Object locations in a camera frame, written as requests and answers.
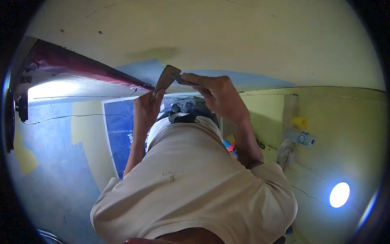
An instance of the led light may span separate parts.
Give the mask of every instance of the led light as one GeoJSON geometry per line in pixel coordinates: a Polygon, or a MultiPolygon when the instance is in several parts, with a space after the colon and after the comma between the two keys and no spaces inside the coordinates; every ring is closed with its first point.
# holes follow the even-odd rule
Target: led light
{"type": "Polygon", "coordinates": [[[49,81],[28,89],[28,99],[69,96],[79,87],[80,85],[71,82],[49,81]]]}
{"type": "Polygon", "coordinates": [[[344,205],[349,197],[349,185],[345,182],[338,183],[330,193],[329,202],[334,208],[344,205]]]}

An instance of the water bottle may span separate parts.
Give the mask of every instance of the water bottle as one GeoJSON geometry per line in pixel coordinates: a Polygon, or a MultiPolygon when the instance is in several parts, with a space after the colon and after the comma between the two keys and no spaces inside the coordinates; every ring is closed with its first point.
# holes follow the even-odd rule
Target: water bottle
{"type": "Polygon", "coordinates": [[[293,142],[300,143],[305,146],[313,145],[316,141],[313,134],[307,133],[297,129],[291,129],[286,133],[286,139],[292,140],[293,142]]]}

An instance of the ceiling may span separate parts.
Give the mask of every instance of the ceiling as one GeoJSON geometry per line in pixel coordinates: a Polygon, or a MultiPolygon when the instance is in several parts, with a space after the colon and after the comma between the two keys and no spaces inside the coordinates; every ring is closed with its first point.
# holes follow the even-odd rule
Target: ceiling
{"type": "Polygon", "coordinates": [[[385,89],[366,30],[340,0],[48,0],[27,35],[148,83],[171,64],[235,75],[240,91],[385,89]]]}

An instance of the maroon panel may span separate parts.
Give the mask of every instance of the maroon panel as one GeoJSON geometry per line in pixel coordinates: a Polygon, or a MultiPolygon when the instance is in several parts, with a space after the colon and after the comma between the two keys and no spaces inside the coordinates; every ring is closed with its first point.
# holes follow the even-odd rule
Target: maroon panel
{"type": "Polygon", "coordinates": [[[145,91],[154,90],[153,86],[108,65],[46,41],[38,40],[32,50],[32,61],[39,65],[38,69],[55,75],[78,75],[128,87],[140,87],[145,91]]]}

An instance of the putty knife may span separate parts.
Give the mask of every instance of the putty knife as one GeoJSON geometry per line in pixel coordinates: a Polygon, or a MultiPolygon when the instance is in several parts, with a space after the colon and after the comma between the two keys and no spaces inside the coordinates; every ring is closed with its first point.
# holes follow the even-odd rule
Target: putty knife
{"type": "Polygon", "coordinates": [[[156,96],[156,93],[161,89],[167,89],[175,81],[175,78],[172,77],[172,74],[179,75],[181,72],[180,69],[173,67],[172,65],[167,65],[163,72],[158,78],[156,88],[153,91],[153,97],[156,96]]]}

